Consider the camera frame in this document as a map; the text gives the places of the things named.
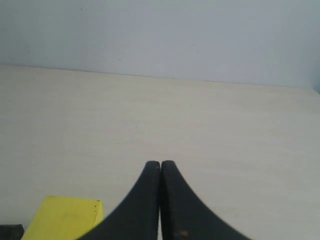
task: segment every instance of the table surface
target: table surface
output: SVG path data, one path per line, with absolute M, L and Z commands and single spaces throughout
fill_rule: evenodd
M 103 201 L 146 161 L 255 240 L 320 237 L 320 95 L 312 89 L 0 66 L 0 224 L 45 195 Z

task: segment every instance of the black object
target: black object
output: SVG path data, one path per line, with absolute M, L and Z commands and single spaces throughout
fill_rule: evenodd
M 160 164 L 148 161 L 120 205 L 79 240 L 156 240 Z
M 148 161 L 123 202 L 79 240 L 249 240 L 191 190 L 175 162 Z
M 248 240 L 215 215 L 191 190 L 175 162 L 161 165 L 160 210 L 164 240 Z
M 0 240 L 20 240 L 25 230 L 21 224 L 0 225 Z

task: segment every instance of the yellow block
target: yellow block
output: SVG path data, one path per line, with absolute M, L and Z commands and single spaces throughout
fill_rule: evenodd
M 22 240 L 75 240 L 102 219 L 100 200 L 46 196 Z

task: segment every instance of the yellow sponge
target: yellow sponge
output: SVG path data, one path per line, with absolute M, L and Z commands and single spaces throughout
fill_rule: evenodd
M 102 219 L 100 200 L 46 196 L 22 240 L 75 240 Z

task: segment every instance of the white wall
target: white wall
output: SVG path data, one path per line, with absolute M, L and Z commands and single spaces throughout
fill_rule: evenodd
M 0 0 L 0 64 L 318 88 L 319 0 Z

